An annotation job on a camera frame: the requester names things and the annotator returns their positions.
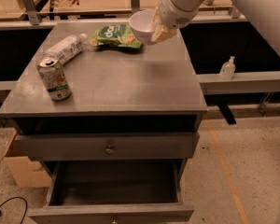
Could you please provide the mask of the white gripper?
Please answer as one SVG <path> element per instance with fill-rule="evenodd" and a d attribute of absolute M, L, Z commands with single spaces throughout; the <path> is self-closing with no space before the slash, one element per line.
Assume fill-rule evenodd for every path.
<path fill-rule="evenodd" d="M 198 7 L 199 0 L 159 0 L 151 23 L 154 32 L 151 41 L 160 43 L 175 36 L 176 28 L 187 26 L 198 13 Z"/>

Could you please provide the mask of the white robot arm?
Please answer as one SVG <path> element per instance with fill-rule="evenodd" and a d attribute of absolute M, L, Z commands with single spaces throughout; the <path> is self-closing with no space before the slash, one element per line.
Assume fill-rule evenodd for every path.
<path fill-rule="evenodd" d="M 187 26 L 204 0 L 159 0 L 152 22 L 153 42 L 171 38 Z M 280 56 L 280 0 L 231 0 Z"/>

